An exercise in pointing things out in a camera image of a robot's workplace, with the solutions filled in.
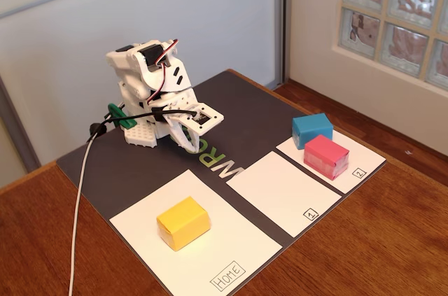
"black wire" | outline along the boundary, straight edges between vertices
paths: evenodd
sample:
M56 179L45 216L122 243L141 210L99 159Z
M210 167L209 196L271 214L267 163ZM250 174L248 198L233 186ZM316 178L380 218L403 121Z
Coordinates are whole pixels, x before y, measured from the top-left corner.
M104 126L106 123L110 123L110 122L113 122L113 121L121 121L121 120L130 120L130 119L144 118L146 116L153 116L153 115L165 115L165 114L191 114L191 115L195 116L197 114L197 112L195 112L195 111L184 111L183 109L174 109L174 110L170 110L170 111L156 111L156 112L143 113L143 114L138 114L138 115L133 115L133 116L123 116L121 118L105 119L105 121L103 121L103 122L101 122L99 124L98 128L96 128L96 130L92 133L92 135L90 135L89 139L87 140L87 143L90 142L92 137L97 132L99 132L101 127Z

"white robot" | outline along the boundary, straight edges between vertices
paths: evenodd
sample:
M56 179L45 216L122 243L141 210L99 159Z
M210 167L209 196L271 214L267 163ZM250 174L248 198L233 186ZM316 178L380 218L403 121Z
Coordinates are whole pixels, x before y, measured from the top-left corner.
M187 71L174 56L177 42L153 40L128 45L109 52L106 59L120 78L118 86L129 115L172 110L197 112L195 116L176 113L136 118L136 126L123 129L126 142L153 148L157 139L170 134L180 147L197 153L199 136L218 125L224 116L197 102Z

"white square zone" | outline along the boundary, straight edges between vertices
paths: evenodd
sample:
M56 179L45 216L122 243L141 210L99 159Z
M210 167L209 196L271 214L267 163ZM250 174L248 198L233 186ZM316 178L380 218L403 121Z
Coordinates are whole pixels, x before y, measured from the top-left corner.
M341 198L273 151L227 184L292 237Z
M207 211L211 229L175 252L156 218L188 196ZM281 249L190 170L111 223L174 296L227 295Z
M278 145L277 149L343 193L348 193L348 191L364 181L369 174L375 171L386 160L376 152L335 130L333 130L333 142L349 151L348 169L334 180L325 177L304 163L305 151L303 149L298 150L295 147L292 137Z

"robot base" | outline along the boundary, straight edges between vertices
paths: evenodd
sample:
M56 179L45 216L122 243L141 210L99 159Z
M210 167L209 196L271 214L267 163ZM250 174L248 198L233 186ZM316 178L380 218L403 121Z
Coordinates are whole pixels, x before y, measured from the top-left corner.
M151 148L154 148L157 145L154 124L149 122L138 123L131 129L122 128L122 130L125 132L125 140L128 144Z

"white cable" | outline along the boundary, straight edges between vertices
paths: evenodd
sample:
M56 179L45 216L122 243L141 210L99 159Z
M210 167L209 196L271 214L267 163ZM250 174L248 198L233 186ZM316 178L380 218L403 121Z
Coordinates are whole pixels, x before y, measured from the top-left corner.
M81 175L79 178L79 186L78 186L78 196L76 197L76 205L75 205L75 217L73 220L73 235L71 238L71 265L70 265L70 288L69 288L69 296L73 295L73 282L75 278L75 241L76 241L76 226L78 224L78 209L79 209L79 201L81 200L81 188L83 187L83 179L84 179L84 170L85 163L87 161L87 156L89 155L90 147L92 146L93 140L95 140L97 134L95 134L87 145L87 149L85 150L83 166L81 167Z

